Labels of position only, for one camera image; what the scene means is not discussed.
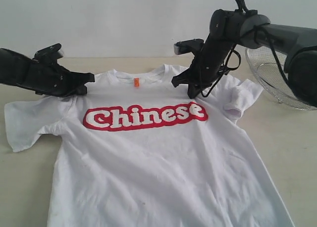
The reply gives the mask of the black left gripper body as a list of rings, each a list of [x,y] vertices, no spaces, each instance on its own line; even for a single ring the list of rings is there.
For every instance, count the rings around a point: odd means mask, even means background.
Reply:
[[[73,85],[69,70],[54,63],[44,65],[39,62],[14,60],[16,73],[15,83],[18,87],[45,94],[61,97],[66,91],[79,87]]]

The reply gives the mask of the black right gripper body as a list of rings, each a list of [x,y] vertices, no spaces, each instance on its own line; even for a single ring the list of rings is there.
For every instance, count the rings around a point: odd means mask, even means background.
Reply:
[[[190,81],[195,89],[210,85],[232,46],[203,46],[190,66]]]

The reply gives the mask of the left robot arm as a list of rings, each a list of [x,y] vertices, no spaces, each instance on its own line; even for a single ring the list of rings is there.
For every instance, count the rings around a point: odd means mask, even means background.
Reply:
[[[39,95],[68,97],[86,95],[86,83],[93,83],[92,73],[71,72],[58,64],[63,58],[61,44],[37,51],[33,58],[0,49],[0,83],[34,91]]]

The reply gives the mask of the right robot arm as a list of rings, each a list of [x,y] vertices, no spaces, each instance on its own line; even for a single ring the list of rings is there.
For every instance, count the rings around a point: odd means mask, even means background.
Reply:
[[[307,105],[317,105],[317,31],[271,24],[255,10],[218,9],[211,17],[206,40],[177,42],[175,54],[192,53],[194,58],[189,68],[174,76],[171,83],[174,87],[187,85],[190,98],[206,88],[212,90],[224,75],[234,70],[227,63],[237,45],[249,49],[268,47],[292,93]]]

